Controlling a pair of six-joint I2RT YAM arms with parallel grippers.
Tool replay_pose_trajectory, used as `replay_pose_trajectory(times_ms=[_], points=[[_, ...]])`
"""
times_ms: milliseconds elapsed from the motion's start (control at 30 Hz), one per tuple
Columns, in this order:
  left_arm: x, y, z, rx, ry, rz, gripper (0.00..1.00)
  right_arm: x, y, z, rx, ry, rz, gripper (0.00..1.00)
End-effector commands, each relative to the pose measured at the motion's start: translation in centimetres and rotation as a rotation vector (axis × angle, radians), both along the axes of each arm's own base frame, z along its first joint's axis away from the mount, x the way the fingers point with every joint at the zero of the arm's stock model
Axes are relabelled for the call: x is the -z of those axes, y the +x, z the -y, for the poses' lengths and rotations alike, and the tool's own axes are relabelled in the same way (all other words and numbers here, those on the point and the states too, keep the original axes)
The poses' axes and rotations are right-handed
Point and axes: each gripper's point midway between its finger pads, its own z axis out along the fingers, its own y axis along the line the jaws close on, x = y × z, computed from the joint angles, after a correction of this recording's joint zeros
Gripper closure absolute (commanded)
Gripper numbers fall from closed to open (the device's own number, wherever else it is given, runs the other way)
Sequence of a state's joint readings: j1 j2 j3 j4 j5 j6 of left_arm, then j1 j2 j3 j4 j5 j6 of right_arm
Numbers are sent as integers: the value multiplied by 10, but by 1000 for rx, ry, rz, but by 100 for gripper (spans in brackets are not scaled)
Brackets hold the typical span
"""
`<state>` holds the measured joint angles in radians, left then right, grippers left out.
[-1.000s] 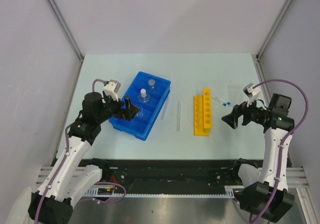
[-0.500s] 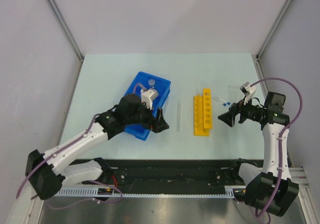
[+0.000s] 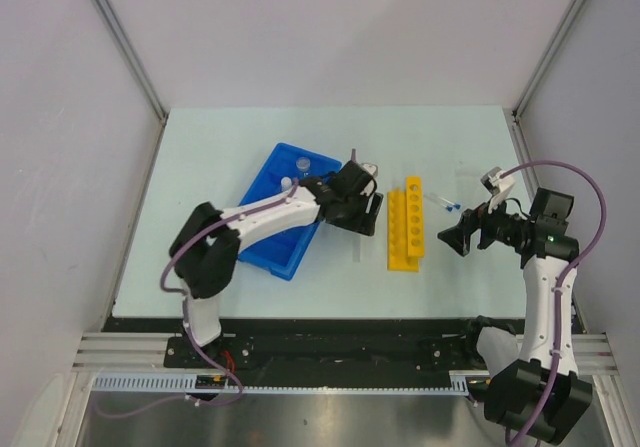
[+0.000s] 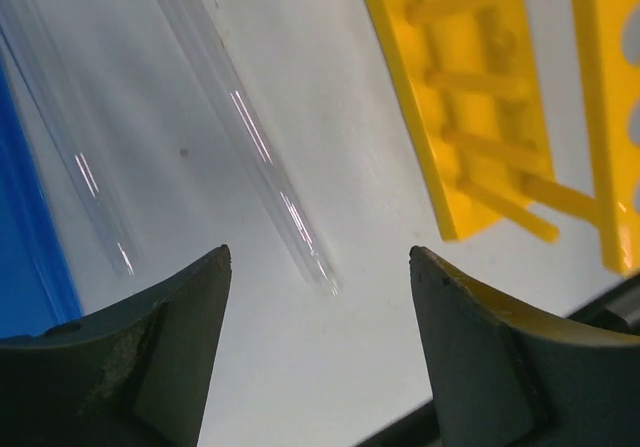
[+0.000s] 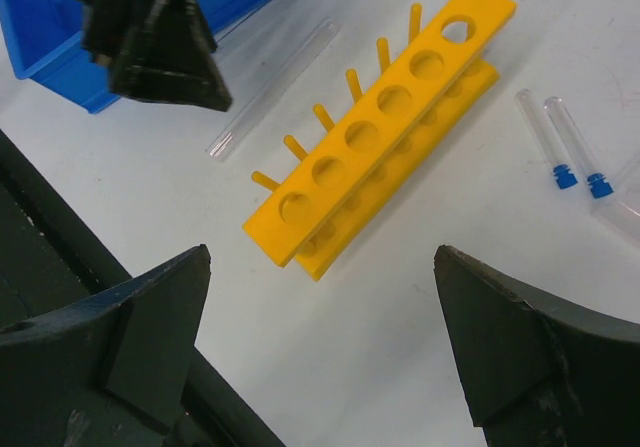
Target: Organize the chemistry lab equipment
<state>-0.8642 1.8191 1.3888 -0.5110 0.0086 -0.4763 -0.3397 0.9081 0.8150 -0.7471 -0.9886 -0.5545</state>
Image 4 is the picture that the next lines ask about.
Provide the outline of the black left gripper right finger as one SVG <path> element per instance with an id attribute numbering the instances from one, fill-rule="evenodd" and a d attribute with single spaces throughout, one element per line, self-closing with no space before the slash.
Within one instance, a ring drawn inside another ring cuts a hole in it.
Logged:
<path id="1" fill-rule="evenodd" d="M 446 446 L 635 446 L 639 280 L 563 318 L 424 247 L 413 303 Z"/>

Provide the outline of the clear glass test tube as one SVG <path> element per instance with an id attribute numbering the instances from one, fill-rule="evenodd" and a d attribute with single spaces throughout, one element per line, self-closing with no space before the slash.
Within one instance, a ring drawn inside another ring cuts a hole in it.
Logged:
<path id="1" fill-rule="evenodd" d="M 1 0 L 1 34 L 114 271 L 135 275 L 135 245 L 87 138 L 89 118 L 38 2 Z"/>
<path id="2" fill-rule="evenodd" d="M 241 82 L 203 0 L 156 0 L 222 129 L 306 282 L 335 296 L 331 257 Z"/>

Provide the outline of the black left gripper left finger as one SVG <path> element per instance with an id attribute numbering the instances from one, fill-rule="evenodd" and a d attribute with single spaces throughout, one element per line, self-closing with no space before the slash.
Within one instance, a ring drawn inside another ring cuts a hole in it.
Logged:
<path id="1" fill-rule="evenodd" d="M 5 446 L 194 446 L 231 287 L 219 246 L 170 278 L 1 342 Z"/>

